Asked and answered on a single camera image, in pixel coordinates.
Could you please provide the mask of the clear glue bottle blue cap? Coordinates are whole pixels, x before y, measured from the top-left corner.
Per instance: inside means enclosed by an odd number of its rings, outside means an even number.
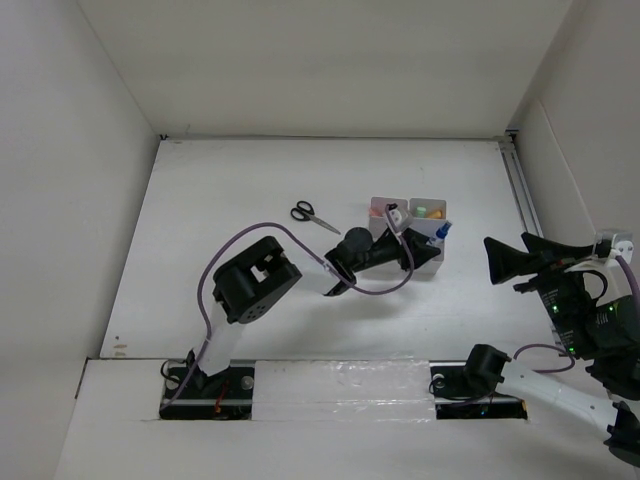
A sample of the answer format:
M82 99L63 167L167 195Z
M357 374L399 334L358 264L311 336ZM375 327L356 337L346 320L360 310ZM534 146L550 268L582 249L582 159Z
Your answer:
M440 247L444 243L451 226L452 223L450 221L443 223L435 233L429 237L427 244L432 247Z

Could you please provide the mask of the black handled scissors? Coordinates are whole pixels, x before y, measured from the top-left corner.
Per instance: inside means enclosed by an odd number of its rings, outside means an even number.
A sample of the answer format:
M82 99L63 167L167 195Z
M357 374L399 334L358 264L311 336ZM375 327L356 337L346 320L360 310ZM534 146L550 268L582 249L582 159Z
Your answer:
M298 222L312 222L336 235L341 234L334 226L320 219L316 215L314 207L305 200L296 202L296 205L290 210L290 216Z

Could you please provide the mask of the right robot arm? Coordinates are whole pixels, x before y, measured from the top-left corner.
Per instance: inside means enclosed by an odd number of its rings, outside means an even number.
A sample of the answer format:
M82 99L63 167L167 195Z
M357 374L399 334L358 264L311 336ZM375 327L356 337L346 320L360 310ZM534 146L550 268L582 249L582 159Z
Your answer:
M527 368L516 357L487 344L475 345L462 369L465 387L476 394L500 393L538 402L589 425L617 459L639 465L639 285L630 268L634 253L628 231L602 230L592 244L570 246L523 233L519 251L487 237L492 284L516 277L518 293L535 292L553 324L563 352L586 361L586 372L608 393L598 398ZM587 274L602 277L619 266L631 292L608 303L592 297Z

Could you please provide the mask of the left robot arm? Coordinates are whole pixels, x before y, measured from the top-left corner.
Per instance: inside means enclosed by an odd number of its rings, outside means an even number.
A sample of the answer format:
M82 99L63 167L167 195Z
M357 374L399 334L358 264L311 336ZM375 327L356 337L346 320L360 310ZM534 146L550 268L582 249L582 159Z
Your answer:
M289 236L310 258L297 266L273 236L266 236L231 259L216 266L217 253L203 272L197 289L197 303L205 322L205 339L198 352L191 352L184 385L203 397L216 394L226 380L231 354L244 327L261 319L294 286L303 280L309 288L328 298L349 290L364 295L392 293L408 283L423 265L442 253L443 242L407 228L400 233L387 228L374 239L365 228L347 232L335 248L320 257L285 227L263 222L245 229L277 228ZM406 273L396 286L366 290L357 285L356 275L380 265L396 262Z

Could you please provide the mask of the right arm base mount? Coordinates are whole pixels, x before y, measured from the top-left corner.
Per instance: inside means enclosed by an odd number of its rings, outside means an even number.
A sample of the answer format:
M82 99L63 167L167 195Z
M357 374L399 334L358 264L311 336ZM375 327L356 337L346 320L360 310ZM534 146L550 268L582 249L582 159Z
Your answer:
M462 365L432 367L428 391L434 398L437 420L528 419L522 400L473 387Z

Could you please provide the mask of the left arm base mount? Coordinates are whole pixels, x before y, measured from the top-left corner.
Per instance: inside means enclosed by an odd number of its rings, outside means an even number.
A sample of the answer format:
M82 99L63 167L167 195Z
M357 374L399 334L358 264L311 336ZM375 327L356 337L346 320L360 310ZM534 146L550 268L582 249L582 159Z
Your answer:
M165 387L159 407L162 420L242 421L252 416L255 365L231 365L207 377L197 370L175 400L188 368L171 366L163 374Z

